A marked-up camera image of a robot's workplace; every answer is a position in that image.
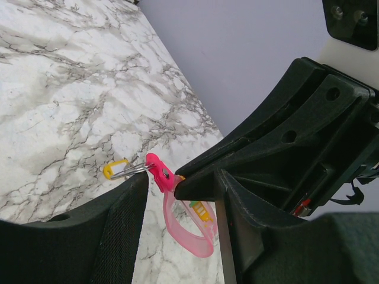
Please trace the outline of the silver key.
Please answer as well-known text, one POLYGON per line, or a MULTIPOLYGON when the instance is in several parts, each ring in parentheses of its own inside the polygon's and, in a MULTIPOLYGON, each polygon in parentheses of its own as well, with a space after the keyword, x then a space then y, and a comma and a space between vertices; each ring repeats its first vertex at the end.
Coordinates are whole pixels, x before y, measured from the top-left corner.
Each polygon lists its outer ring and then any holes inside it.
POLYGON ((126 166, 122 171, 113 174, 110 177, 110 179, 115 180, 119 178, 126 178, 128 176, 132 176, 137 173, 146 172, 154 167, 155 165, 153 163, 152 164, 140 163, 134 166, 126 166))

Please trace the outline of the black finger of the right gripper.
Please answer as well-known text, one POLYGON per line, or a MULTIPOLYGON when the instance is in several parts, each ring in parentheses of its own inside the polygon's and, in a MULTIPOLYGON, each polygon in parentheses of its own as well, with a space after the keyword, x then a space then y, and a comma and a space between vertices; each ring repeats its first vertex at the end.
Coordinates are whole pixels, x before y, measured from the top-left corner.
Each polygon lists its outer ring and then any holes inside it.
MULTIPOLYGON (((213 172, 200 176, 197 173, 187 173, 177 170, 177 175, 185 179, 179 183, 175 196, 189 200, 197 198, 202 201, 216 199, 216 178, 213 172)), ((284 204, 290 197, 290 184, 276 173, 245 171, 231 173, 232 185, 240 185, 246 192, 240 199, 245 208, 258 211, 258 204, 251 198, 253 195, 263 199, 272 206, 289 212, 284 204)))
POLYGON ((233 130, 222 141, 182 166, 176 172, 185 180, 178 189, 212 189, 214 172, 229 172, 246 189, 266 189, 263 163, 252 157, 255 142, 266 136, 265 130, 233 130))

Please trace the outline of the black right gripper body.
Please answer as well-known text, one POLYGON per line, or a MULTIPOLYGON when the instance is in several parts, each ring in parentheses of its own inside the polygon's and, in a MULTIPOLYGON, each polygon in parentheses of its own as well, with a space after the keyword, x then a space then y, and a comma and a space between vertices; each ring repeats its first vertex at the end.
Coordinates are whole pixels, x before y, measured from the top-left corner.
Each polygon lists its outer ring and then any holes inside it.
POLYGON ((287 213, 312 214, 343 184, 377 176, 374 97, 340 72, 295 59, 239 127, 231 175, 287 213))

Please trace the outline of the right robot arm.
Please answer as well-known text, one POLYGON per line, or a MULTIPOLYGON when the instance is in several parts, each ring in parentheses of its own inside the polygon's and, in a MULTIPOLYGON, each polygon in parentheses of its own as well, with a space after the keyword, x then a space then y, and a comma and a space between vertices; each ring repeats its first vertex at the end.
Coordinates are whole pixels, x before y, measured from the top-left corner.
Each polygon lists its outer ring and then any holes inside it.
POLYGON ((215 146, 182 166, 182 200, 214 201, 216 179, 294 215, 311 214, 346 183, 378 178, 377 1, 323 1, 333 47, 295 59, 265 100, 215 146))

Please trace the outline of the pink strap keyring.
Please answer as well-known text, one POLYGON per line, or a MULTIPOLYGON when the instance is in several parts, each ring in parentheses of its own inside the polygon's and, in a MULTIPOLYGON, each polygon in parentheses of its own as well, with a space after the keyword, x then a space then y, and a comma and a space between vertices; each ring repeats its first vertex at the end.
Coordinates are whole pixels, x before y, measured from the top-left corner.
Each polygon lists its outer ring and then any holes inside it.
POLYGON ((210 257, 218 235, 212 206, 206 201, 177 200, 175 189, 185 178, 174 174, 156 154, 146 155, 146 165, 163 193, 163 216, 168 233, 194 256, 210 257))

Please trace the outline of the yellow key tag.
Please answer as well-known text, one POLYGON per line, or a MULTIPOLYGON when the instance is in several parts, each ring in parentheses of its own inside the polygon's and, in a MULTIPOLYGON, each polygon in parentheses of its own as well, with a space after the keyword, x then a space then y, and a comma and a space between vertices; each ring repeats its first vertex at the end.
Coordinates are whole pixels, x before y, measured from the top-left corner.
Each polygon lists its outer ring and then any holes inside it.
POLYGON ((121 173, 129 164, 127 159, 111 162, 103 167, 103 175, 106 179, 111 180, 114 175, 121 173))

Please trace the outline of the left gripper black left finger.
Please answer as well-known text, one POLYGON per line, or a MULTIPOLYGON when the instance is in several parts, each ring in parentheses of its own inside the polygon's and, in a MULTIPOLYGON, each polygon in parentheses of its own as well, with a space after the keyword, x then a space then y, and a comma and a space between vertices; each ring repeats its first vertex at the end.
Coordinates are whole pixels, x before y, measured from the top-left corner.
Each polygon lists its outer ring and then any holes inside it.
POLYGON ((131 283, 149 178, 132 176, 52 219, 1 222, 2 283, 131 283))

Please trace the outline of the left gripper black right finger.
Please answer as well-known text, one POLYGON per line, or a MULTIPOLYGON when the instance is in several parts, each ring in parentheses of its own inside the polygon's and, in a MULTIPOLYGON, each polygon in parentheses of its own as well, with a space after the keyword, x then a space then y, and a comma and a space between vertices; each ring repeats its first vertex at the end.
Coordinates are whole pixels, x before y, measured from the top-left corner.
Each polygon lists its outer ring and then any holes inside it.
POLYGON ((226 283, 377 283, 378 214, 332 213, 311 221, 214 175, 226 283))

